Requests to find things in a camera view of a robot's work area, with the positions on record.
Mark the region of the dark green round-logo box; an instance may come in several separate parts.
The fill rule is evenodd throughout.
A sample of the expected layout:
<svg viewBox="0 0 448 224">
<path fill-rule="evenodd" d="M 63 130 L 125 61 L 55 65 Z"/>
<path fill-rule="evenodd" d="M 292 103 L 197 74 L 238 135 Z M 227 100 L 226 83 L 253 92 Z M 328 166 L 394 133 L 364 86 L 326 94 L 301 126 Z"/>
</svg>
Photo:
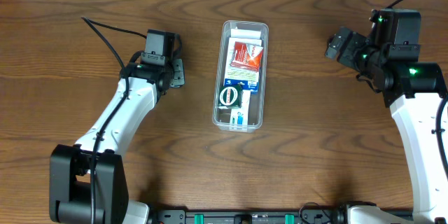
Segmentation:
<svg viewBox="0 0 448 224">
<path fill-rule="evenodd" d="M 218 94 L 219 109 L 237 109 L 242 105 L 242 86 L 228 85 L 223 86 Z"/>
</svg>

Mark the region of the blue medicine box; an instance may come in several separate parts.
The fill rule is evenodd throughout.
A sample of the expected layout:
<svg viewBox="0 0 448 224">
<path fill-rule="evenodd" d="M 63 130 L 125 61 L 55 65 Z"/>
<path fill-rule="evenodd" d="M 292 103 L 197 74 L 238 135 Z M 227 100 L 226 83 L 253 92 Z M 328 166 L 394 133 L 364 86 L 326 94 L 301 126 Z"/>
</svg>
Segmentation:
<svg viewBox="0 0 448 224">
<path fill-rule="evenodd" d="M 250 43 L 257 46 L 263 46 L 263 41 L 260 38 L 260 31 L 253 31 L 247 29 L 231 29 L 230 38 L 228 40 L 228 49 L 226 54 L 224 85 L 240 84 L 244 90 L 250 90 L 252 94 L 258 92 L 260 69 L 259 72 L 239 69 L 230 65 L 234 46 L 236 42 Z"/>
</svg>

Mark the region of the clear plastic container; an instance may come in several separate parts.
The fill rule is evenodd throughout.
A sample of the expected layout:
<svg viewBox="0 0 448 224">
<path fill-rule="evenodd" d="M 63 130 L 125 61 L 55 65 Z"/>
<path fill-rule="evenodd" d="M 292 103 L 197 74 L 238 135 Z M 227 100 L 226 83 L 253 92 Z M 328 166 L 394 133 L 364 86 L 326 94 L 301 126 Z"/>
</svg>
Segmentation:
<svg viewBox="0 0 448 224">
<path fill-rule="evenodd" d="M 262 63 L 260 68 L 260 79 L 258 92 L 256 94 L 251 93 L 250 106 L 248 111 L 248 125 L 236 126 L 230 124 L 231 109 L 218 108 L 218 94 L 220 89 L 224 85 L 225 63 L 226 54 L 228 51 L 228 40 L 230 38 L 231 29 L 247 29 L 253 31 L 260 31 L 260 38 L 262 39 L 262 46 L 264 48 L 264 54 L 262 56 Z M 236 21 L 228 20 L 223 25 L 220 41 L 220 52 L 218 56 L 218 66 L 216 72 L 216 87 L 213 98 L 213 110 L 212 110 L 212 122 L 220 130 L 235 131 L 235 132 L 248 132 L 252 133 L 261 127 L 263 123 L 263 109 L 265 101 L 265 83 L 266 83 L 266 68 L 267 68 L 267 49 L 268 49 L 268 33 L 269 28 L 265 23 L 261 22 L 248 22 L 248 21 Z"/>
</svg>

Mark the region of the white green medicine box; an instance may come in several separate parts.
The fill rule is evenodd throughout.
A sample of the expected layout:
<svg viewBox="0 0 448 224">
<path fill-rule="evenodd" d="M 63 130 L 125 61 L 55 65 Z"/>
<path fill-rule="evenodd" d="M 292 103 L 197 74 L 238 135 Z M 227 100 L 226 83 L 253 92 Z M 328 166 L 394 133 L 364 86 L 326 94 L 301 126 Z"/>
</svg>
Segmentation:
<svg viewBox="0 0 448 224">
<path fill-rule="evenodd" d="M 241 97 L 241 107 L 233 108 L 230 113 L 230 124 L 236 126 L 247 126 L 249 120 L 249 106 L 251 91 L 243 90 Z"/>
</svg>

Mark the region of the red orange medicine box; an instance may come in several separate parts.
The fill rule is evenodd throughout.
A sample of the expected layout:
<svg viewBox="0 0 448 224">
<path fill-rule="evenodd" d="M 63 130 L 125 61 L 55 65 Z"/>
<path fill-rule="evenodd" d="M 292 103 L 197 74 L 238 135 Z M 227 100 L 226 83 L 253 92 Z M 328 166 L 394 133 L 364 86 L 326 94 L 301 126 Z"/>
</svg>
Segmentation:
<svg viewBox="0 0 448 224">
<path fill-rule="evenodd" d="M 260 45 L 236 42 L 230 65 L 239 69 L 259 72 L 264 48 Z"/>
</svg>

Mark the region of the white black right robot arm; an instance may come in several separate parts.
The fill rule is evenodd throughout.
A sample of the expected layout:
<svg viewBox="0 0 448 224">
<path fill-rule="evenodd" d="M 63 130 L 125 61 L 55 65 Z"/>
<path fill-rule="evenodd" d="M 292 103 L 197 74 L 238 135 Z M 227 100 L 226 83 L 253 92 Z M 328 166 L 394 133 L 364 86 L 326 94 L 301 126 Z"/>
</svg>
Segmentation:
<svg viewBox="0 0 448 224">
<path fill-rule="evenodd" d="M 400 133 L 412 184 L 412 223 L 447 222 L 447 86 L 434 62 L 419 62 L 419 45 L 364 37 L 346 27 L 326 57 L 357 71 L 382 94 Z"/>
</svg>

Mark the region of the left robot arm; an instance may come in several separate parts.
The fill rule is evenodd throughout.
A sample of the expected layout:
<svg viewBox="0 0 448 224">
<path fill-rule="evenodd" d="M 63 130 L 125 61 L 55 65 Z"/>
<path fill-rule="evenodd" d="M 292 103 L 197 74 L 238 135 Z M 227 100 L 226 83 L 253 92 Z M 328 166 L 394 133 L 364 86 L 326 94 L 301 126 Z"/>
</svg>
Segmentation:
<svg viewBox="0 0 448 224">
<path fill-rule="evenodd" d="M 170 223 L 129 199 L 123 157 L 146 115 L 185 83 L 179 34 L 150 29 L 146 47 L 120 65 L 118 87 L 95 124 L 50 156 L 49 215 L 55 223 Z"/>
</svg>

